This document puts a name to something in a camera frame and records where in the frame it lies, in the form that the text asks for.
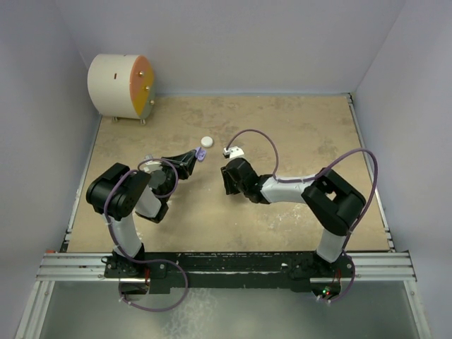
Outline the purple earbud charging case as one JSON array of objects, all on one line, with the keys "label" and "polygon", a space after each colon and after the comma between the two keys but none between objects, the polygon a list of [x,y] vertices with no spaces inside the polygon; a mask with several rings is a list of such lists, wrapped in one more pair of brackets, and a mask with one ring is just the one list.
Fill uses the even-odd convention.
[{"label": "purple earbud charging case", "polygon": [[196,159],[199,162],[203,162],[204,161],[204,159],[206,157],[206,154],[207,154],[207,150],[206,149],[204,149],[202,147],[197,147],[196,148]]}]

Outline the white earbud charging case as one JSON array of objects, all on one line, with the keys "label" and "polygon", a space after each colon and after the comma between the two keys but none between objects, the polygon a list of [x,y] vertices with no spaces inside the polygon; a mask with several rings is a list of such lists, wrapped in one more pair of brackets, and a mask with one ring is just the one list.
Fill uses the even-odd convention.
[{"label": "white earbud charging case", "polygon": [[214,140],[213,140],[210,136],[204,136],[204,137],[201,139],[201,145],[202,145],[204,148],[210,148],[210,147],[213,146],[213,144],[214,144]]}]

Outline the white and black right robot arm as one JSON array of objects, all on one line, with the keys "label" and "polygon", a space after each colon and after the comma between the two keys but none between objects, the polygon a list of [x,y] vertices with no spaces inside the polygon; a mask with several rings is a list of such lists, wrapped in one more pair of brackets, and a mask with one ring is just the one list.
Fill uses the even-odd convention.
[{"label": "white and black right robot arm", "polygon": [[365,197],[333,169],[310,177],[276,179],[259,175],[242,157],[221,168],[227,195],[243,194],[252,203],[303,203],[323,226],[316,248],[315,271],[330,276],[339,268],[347,236],[367,207]]}]

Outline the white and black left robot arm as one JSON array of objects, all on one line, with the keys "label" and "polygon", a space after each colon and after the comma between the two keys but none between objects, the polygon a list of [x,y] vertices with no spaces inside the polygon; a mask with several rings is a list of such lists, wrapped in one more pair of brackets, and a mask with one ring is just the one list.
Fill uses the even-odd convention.
[{"label": "white and black left robot arm", "polygon": [[165,217],[168,200],[181,180],[187,180],[197,162],[197,149],[173,157],[146,157],[136,169],[119,162],[95,179],[85,199],[107,224],[114,253],[123,257],[121,269],[130,277],[145,270],[144,245],[134,216],[159,223]]}]

